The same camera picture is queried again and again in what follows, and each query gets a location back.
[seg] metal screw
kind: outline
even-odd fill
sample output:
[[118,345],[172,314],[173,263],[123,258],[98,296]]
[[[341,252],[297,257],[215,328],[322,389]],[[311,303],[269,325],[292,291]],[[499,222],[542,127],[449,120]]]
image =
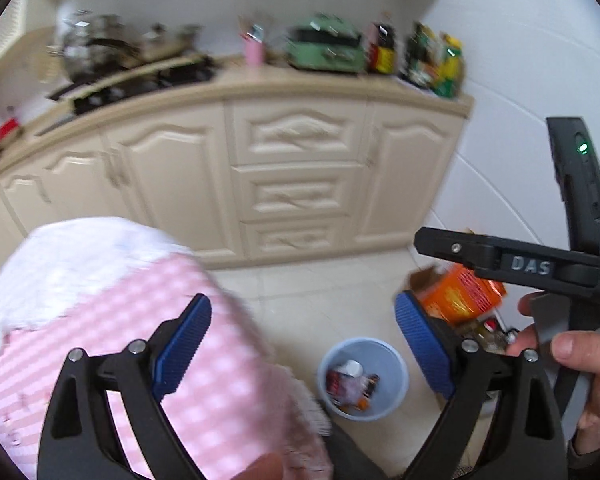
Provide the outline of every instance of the metal screw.
[[538,352],[536,352],[532,348],[527,348],[524,352],[522,352],[522,355],[530,363],[535,363],[539,359]]
[[80,359],[82,359],[83,355],[84,355],[84,352],[81,349],[74,348],[73,350],[71,350],[69,352],[69,355],[67,357],[69,358],[69,361],[71,361],[72,363],[75,363],[76,361],[79,361]]
[[478,345],[478,343],[475,342],[473,339],[465,339],[464,341],[462,341],[462,350],[464,350],[468,354],[475,354],[479,348],[480,345]]
[[136,339],[135,341],[129,343],[128,348],[132,354],[141,354],[146,348],[146,341],[143,339]]

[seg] orange box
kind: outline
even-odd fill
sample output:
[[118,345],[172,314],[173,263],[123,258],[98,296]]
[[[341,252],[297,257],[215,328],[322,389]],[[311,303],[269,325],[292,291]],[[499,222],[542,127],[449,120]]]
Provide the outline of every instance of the orange box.
[[499,306],[507,294],[502,283],[477,278],[472,270],[460,264],[453,264],[441,276],[432,269],[427,270],[433,273],[424,280],[429,281],[429,286],[417,287],[420,292],[416,295],[430,316],[444,319],[454,326]]

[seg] green appliance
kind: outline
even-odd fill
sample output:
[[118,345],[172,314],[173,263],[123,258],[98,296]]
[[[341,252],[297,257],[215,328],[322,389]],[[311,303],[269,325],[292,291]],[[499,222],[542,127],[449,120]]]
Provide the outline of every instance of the green appliance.
[[291,29],[287,60],[301,70],[364,72],[366,56],[362,33],[337,16],[316,14]]

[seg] tile floor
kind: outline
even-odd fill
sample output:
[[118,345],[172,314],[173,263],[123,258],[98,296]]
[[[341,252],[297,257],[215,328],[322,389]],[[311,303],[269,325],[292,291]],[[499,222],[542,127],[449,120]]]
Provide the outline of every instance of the tile floor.
[[377,422],[338,421],[389,476],[404,471],[440,415],[394,320],[394,295],[415,268],[409,251],[399,250],[212,272],[223,288],[246,302],[278,362],[292,367],[314,391],[318,364],[340,341],[376,337],[400,352],[410,374],[401,407]]

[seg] blue trash bin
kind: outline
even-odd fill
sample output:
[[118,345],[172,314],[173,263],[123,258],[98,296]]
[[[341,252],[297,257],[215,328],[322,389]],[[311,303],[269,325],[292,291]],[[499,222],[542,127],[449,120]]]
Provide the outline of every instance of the blue trash bin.
[[[377,374],[380,377],[369,409],[365,412],[341,412],[331,402],[327,393],[327,372],[350,359],[363,366],[365,375]],[[318,366],[316,380],[320,398],[333,413],[361,422],[370,422],[389,415],[400,406],[409,388],[409,373],[401,355],[384,341],[369,337],[348,339],[329,350]]]

